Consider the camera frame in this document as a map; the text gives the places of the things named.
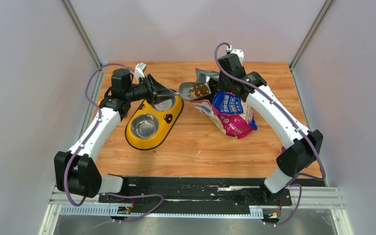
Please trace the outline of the silver metal scoop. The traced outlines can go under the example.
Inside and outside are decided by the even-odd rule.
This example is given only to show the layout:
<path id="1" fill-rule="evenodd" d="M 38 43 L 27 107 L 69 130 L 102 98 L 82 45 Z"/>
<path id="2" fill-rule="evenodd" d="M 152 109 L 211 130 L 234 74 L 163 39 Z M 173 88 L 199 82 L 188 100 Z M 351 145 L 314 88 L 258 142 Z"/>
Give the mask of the silver metal scoop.
<path id="1" fill-rule="evenodd" d="M 203 82 L 184 82 L 181 83 L 178 90 L 169 90 L 165 94 L 160 95 L 160 98 L 171 98 L 179 96 L 183 100 L 193 101 L 199 98 L 206 97 L 212 94 L 211 89 L 207 83 Z"/>

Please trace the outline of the colourful pet food bag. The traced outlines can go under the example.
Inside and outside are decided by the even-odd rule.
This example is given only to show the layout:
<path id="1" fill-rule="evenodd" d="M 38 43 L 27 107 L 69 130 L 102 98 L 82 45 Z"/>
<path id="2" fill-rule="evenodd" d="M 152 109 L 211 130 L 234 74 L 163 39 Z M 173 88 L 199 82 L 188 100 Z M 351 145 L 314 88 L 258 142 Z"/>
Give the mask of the colourful pet food bag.
<path id="1" fill-rule="evenodd" d="M 193 91 L 196 97 L 191 104 L 207 115 L 225 135 L 241 139 L 256 131 L 252 108 L 242 99 L 230 92 L 218 89 L 219 72 L 196 68 L 197 82 L 208 84 L 211 94 L 199 97 L 199 90 Z"/>

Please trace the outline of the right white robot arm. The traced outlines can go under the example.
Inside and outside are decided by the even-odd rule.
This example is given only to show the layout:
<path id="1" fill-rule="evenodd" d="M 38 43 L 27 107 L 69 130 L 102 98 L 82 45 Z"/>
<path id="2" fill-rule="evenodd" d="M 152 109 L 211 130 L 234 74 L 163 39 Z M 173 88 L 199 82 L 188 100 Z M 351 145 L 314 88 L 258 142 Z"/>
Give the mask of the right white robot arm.
<path id="1" fill-rule="evenodd" d="M 220 69 L 218 88 L 240 97 L 255 109 L 281 140 L 283 152 L 276 158 L 277 167 L 260 190 L 262 202 L 273 204 L 280 197 L 279 191 L 319 160 L 323 134 L 309 130 L 294 118 L 259 73 L 245 71 L 237 54 L 224 55 L 216 63 Z"/>

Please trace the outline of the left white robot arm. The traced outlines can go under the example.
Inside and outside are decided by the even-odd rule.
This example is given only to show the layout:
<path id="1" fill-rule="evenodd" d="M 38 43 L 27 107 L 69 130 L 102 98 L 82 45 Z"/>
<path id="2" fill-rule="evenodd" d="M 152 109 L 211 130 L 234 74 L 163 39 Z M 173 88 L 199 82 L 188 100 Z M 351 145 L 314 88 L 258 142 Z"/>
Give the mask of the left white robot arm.
<path id="1" fill-rule="evenodd" d="M 102 175 L 95 164 L 102 146 L 112 131 L 128 113 L 131 103 L 145 100 L 158 104 L 176 96 L 172 89 L 160 84 L 142 69 L 116 69 L 111 76 L 111 86 L 102 101 L 96 105 L 97 114 L 80 139 L 66 152 L 54 157 L 56 186 L 67 196 L 72 194 L 93 198 L 111 193 L 118 202 L 130 197 L 125 178 Z"/>

